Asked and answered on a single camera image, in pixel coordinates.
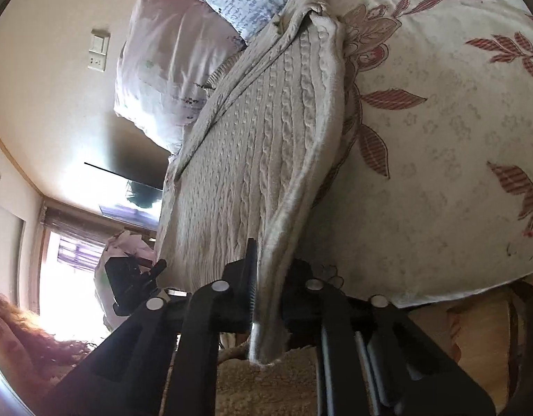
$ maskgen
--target curly hair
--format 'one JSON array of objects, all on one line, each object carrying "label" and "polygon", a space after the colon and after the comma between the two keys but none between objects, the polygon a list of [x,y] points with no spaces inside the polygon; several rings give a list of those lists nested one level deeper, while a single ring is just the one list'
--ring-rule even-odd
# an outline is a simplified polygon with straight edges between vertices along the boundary
[{"label": "curly hair", "polygon": [[0,318],[24,346],[38,374],[48,366],[76,366],[93,349],[82,341],[57,341],[37,323],[37,314],[0,297]]}]

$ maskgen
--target ceiling trim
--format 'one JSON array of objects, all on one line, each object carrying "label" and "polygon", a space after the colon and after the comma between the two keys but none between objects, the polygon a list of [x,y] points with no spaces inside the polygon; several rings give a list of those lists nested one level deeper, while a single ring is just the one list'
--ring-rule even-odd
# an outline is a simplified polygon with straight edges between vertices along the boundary
[{"label": "ceiling trim", "polygon": [[7,157],[7,159],[11,162],[11,164],[14,166],[14,168],[18,171],[18,173],[20,173],[22,178],[24,180],[26,180],[26,182],[30,186],[32,186],[32,188],[35,190],[35,192],[37,192],[41,197],[45,197],[45,195],[39,190],[39,188],[35,185],[35,183],[32,180],[30,180],[29,176],[26,174],[26,172],[24,172],[24,170],[21,168],[20,164],[18,164],[18,162],[16,162],[16,159],[14,159],[14,157],[10,154],[9,149],[7,148],[7,146],[5,146],[5,144],[3,143],[1,137],[0,137],[0,149],[1,149],[2,154]]}]

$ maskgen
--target cable knit pattern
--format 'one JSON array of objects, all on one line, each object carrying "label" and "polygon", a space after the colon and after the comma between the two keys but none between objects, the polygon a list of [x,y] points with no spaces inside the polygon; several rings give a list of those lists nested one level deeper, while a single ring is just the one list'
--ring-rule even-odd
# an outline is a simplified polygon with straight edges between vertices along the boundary
[{"label": "cable knit pattern", "polygon": [[289,0],[221,80],[169,171],[170,218],[157,237],[169,267],[159,285],[195,291],[257,239],[259,363],[282,353],[282,284],[341,137],[342,43],[323,0]]}]

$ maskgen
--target silver bolt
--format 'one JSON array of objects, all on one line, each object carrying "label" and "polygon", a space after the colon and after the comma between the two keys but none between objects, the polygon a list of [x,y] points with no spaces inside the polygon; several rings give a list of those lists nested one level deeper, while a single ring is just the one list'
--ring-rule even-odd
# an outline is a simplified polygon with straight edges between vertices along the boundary
[{"label": "silver bolt", "polygon": [[147,301],[145,306],[148,310],[155,311],[160,310],[163,305],[165,304],[165,301],[161,299],[160,297],[153,297]]},{"label": "silver bolt", "polygon": [[216,282],[214,282],[211,287],[213,291],[224,292],[230,288],[230,283],[224,280],[216,280]]},{"label": "silver bolt", "polygon": [[372,296],[371,304],[376,308],[386,308],[389,304],[388,299],[385,296]]},{"label": "silver bolt", "polygon": [[317,278],[312,278],[307,280],[305,287],[310,291],[320,291],[322,288],[324,288],[324,282]]}]

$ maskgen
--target wall socket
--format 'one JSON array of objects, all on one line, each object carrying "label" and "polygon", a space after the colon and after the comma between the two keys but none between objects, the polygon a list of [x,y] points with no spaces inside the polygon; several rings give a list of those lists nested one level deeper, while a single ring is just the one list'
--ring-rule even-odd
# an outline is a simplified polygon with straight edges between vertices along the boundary
[{"label": "wall socket", "polygon": [[106,63],[107,63],[106,55],[102,55],[101,53],[90,51],[89,62],[87,63],[87,67],[89,69],[98,70],[99,72],[104,72]]}]

